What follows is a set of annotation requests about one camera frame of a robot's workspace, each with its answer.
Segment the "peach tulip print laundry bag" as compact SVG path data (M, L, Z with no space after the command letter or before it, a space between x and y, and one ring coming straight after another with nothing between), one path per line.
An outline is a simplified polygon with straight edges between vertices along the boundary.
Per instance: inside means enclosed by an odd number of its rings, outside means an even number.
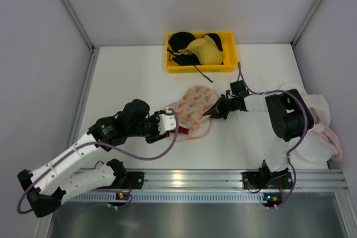
M202 114L209 110L219 99L211 88L202 85L190 87L183 97L171 104L178 116L179 126L189 129L188 135L178 134L176 141L184 142L206 137L211 130L212 120Z

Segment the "red lace bra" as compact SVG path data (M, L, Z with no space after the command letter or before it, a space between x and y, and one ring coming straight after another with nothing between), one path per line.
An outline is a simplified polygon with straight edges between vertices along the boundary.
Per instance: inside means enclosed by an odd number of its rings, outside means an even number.
M176 130L171 130L170 133L174 134ZM179 126L178 133L183 135L189 134L189 129Z

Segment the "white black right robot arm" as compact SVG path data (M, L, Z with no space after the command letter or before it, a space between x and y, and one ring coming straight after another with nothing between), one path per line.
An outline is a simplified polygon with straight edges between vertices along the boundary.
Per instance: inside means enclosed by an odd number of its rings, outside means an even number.
M234 111L267 112L276 137L268 157L256 172L256 181L268 184L290 178L290 154L314 125L302 96L297 89L253 93L242 80L231 83L230 87L203 115L211 119L227 119L228 114Z

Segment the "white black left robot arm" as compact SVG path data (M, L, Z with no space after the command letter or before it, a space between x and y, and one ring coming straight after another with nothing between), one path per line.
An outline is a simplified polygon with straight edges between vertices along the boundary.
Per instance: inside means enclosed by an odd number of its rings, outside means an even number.
M79 173L79 169L105 152L115 150L141 161L154 161L165 156L169 149L155 157L140 157L120 149L128 138L144 138L148 144L165 139L171 131L177 132L179 121L172 108L153 114L149 105L139 99L126 104L115 115L98 119L66 151L42 167L20 171L18 181L23 194L17 212L26 200L30 212L41 218L56 211L66 201L92 190L120 189L128 184L128 172L123 162L112 159L98 168Z

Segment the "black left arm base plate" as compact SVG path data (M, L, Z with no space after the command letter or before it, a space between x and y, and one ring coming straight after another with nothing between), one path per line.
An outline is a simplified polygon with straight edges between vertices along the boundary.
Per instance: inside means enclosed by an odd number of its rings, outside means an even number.
M144 172L127 172L117 177L107 189L140 190L144 183Z

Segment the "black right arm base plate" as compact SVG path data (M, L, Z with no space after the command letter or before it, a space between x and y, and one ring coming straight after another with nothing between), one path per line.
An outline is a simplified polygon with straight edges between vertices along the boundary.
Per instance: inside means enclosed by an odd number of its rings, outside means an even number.
M243 188L251 193L261 190L290 190L293 178L288 169L280 172L270 172L260 168L258 171L242 173Z

